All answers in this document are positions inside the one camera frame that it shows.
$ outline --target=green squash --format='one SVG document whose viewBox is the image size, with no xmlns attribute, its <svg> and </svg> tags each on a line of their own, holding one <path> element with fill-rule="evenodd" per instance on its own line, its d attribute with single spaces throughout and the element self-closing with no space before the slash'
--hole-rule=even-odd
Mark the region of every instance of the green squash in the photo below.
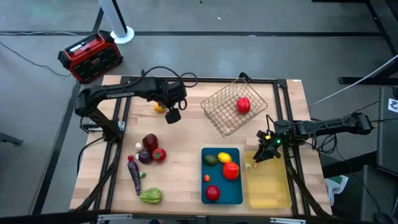
<svg viewBox="0 0 398 224">
<path fill-rule="evenodd" d="M 162 192 L 157 188 L 151 188 L 140 194 L 141 202 L 157 204 L 162 201 Z"/>
</svg>

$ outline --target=black handle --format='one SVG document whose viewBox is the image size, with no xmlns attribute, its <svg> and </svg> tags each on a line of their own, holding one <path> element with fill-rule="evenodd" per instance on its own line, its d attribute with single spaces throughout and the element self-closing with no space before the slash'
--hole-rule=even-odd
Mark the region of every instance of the black handle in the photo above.
<svg viewBox="0 0 398 224">
<path fill-rule="evenodd" d="M 239 74 L 239 78 L 243 78 L 246 82 L 251 82 L 250 76 L 248 74 L 244 73 L 244 72 L 241 72 Z"/>
</svg>

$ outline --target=purple eggplant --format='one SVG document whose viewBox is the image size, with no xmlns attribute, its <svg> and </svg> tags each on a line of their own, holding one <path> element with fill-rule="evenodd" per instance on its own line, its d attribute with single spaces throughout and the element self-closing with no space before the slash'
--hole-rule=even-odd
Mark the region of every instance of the purple eggplant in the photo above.
<svg viewBox="0 0 398 224">
<path fill-rule="evenodd" d="M 139 152 L 139 161 L 143 164 L 150 164 L 152 162 L 152 153 L 143 149 Z"/>
<path fill-rule="evenodd" d="M 136 186 L 137 195 L 139 195 L 139 193 L 141 191 L 141 186 L 140 186 L 141 178 L 139 177 L 138 165 L 136 164 L 136 162 L 134 162 L 134 156 L 128 156 L 127 158 L 129 159 L 129 162 L 127 163 L 127 167 L 129 168 L 132 181 L 134 182 L 134 185 Z"/>
</svg>

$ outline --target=purple carrot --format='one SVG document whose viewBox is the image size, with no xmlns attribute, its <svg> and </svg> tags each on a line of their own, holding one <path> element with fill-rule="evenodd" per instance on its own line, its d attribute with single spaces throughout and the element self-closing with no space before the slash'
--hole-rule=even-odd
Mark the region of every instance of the purple carrot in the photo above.
<svg viewBox="0 0 398 224">
<path fill-rule="evenodd" d="M 140 186 L 138 165 L 136 164 L 136 162 L 134 162 L 134 156 L 128 156 L 127 158 L 129 159 L 129 162 L 127 163 L 127 167 L 129 168 L 132 181 L 134 182 L 134 185 L 136 186 L 137 195 L 139 195 L 140 191 L 141 191 L 141 186 Z"/>
</svg>

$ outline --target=blue tray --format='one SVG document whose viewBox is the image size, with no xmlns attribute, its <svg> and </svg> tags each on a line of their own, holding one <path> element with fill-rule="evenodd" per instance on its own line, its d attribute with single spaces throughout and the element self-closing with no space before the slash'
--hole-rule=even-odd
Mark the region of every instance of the blue tray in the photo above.
<svg viewBox="0 0 398 224">
<path fill-rule="evenodd" d="M 223 175 L 223 165 L 218 162 L 214 166 L 205 164 L 204 157 L 211 154 L 215 157 L 220 152 L 226 152 L 232 157 L 232 161 L 239 166 L 239 177 L 236 180 L 227 180 Z M 221 203 L 221 204 L 240 204 L 243 202 L 242 195 L 242 169 L 239 160 L 239 150 L 236 148 L 203 148 L 201 150 L 201 201 L 203 203 Z M 210 176 L 210 181 L 205 182 L 205 175 Z M 215 185 L 220 190 L 220 198 L 213 202 L 206 197 L 206 189 L 209 185 Z"/>
</svg>

